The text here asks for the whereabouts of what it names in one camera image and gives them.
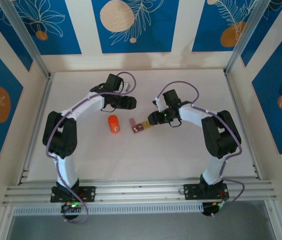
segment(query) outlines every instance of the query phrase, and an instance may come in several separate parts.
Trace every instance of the gray floor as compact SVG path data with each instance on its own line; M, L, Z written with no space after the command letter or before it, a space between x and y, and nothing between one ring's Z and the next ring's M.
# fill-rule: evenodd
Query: gray floor
M91 215L82 225L60 216L18 216L8 240L272 240L263 202L236 202L215 218L201 213Z

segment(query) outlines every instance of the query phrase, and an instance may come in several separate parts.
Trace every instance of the white table surface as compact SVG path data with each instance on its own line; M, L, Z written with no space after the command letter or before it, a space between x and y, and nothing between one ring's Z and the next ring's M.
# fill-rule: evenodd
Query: white table surface
M109 73L116 71L57 72L55 74L38 139L30 161L27 180L55 180L56 171L52 159L45 156L42 136L47 115L51 111L63 111L79 100L89 90L106 81ZM196 105L210 111L228 110L242 137L243 153L227 164L225 176L255 176L253 159L249 152L237 113L232 102L225 76L221 69L196 70L143 70L131 71L137 79L137 87L130 95L136 97L137 108L114 113L97 112L78 127L78 145L74 152L75 169L80 179L89 180L140 180L199 177L208 162L202 129L183 122L178 128L168 124L156 125L139 133L133 133L129 119L137 123L156 111L152 100L169 82L188 81L200 91ZM128 75L122 75L132 83ZM182 101L192 101L196 93L191 87L177 83L166 90L175 89ZM121 131L113 134L107 118L115 114Z

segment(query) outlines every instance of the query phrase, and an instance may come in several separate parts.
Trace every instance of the white wall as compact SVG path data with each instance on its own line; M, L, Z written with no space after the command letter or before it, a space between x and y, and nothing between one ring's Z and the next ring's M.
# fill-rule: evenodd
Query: white wall
M82 55L44 55L52 72L81 70L223 69L231 51L192 52L206 0L180 0L171 53L103 54L90 0L66 0Z
M261 173L272 180L282 206L282 154L278 153L271 131L252 86L252 81L282 41L282 12L260 47L244 68L239 60L229 75L241 115Z
M28 139L34 124L45 79L35 64L28 72L0 33L0 59L23 86L23 92L14 112L0 153L0 206L6 187L16 183Z

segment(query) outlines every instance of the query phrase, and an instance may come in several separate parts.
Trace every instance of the orange cylinder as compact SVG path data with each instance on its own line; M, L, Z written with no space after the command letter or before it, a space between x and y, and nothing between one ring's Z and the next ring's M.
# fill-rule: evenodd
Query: orange cylinder
M112 133L117 134L120 131L119 119L116 115L111 115L107 119Z

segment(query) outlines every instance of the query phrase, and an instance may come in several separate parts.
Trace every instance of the orange cup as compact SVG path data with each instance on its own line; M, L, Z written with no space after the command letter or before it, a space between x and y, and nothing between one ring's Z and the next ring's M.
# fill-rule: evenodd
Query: orange cup
M119 119L116 115L111 115L107 119L112 133L117 134L120 131Z

